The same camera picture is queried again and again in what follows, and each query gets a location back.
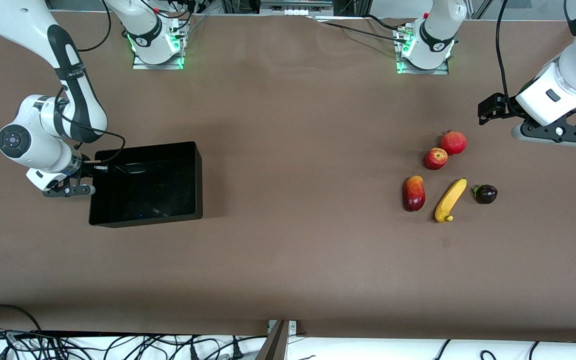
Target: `red apple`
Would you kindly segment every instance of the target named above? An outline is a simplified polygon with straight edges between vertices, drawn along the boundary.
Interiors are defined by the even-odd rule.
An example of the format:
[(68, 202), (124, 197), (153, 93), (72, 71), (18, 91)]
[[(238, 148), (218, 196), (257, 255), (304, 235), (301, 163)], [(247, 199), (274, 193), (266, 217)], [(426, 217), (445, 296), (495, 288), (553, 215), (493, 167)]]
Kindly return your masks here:
[(466, 136), (459, 131), (448, 130), (441, 138), (441, 148), (448, 155), (459, 154), (466, 149)]
[(404, 207), (409, 212), (420, 210), (426, 202), (424, 180), (419, 175), (411, 176), (404, 183)]
[(430, 170), (439, 170), (448, 161), (448, 153), (443, 148), (431, 148), (423, 157), (423, 166)]

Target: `black bin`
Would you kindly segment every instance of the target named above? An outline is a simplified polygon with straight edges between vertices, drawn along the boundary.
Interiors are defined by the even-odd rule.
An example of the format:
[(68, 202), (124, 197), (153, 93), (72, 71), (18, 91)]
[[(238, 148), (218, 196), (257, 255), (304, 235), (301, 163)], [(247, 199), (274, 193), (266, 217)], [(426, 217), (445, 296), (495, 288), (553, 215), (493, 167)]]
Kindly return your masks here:
[[(97, 151), (94, 159), (114, 153)], [(92, 185), (90, 225), (123, 228), (203, 216), (202, 157), (194, 141), (124, 148)]]

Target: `banana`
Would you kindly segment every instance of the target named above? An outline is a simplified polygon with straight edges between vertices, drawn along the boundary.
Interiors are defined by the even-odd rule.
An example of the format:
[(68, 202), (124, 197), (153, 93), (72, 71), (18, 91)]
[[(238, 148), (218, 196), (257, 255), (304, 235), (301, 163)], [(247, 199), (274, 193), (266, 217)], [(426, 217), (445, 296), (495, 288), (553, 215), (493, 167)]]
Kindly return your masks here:
[(459, 197), (462, 196), (467, 185), (468, 182), (466, 178), (460, 178), (443, 194), (443, 197), (437, 204), (437, 208), (434, 210), (434, 218), (437, 219), (439, 223), (453, 221), (454, 218), (450, 215), (450, 210), (453, 209)]

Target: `brown table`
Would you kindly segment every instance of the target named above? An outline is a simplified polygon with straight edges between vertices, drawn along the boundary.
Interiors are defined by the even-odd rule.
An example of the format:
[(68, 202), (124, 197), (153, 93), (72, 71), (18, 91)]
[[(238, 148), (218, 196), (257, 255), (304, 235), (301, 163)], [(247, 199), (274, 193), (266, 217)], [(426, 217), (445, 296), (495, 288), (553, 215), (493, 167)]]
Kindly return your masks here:
[[(55, 17), (82, 47), (105, 32), (102, 13)], [(287, 318), (327, 337), (576, 340), (576, 148), (516, 141), (517, 119), (478, 126), (477, 104), (501, 90), (494, 26), (465, 22), (450, 75), (423, 76), (397, 74), (387, 40), (301, 16), (211, 16), (186, 69), (146, 71), (131, 70), (115, 18), (82, 54), (109, 130), (128, 146), (197, 142), (204, 218), (92, 227), (89, 199), (44, 198), (0, 154), (0, 303), (53, 330), (263, 333)], [(571, 39), (564, 22), (505, 23), (510, 91)], [(0, 128), (58, 86), (0, 38)], [(423, 169), (448, 129), (467, 150)], [(427, 201), (409, 213), (414, 174)], [(434, 223), (461, 177), (499, 198), (464, 196), (453, 223)], [(11, 316), (0, 326), (29, 327)]]

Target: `black tray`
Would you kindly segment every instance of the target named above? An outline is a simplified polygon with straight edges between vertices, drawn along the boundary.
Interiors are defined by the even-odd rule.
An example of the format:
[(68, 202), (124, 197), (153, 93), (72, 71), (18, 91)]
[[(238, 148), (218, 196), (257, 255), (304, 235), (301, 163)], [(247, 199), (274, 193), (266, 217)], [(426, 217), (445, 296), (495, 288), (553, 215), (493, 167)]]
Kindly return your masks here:
[[(94, 159), (115, 151), (97, 151)], [(194, 141), (124, 148), (92, 185), (90, 225), (123, 228), (203, 216), (202, 157)]]

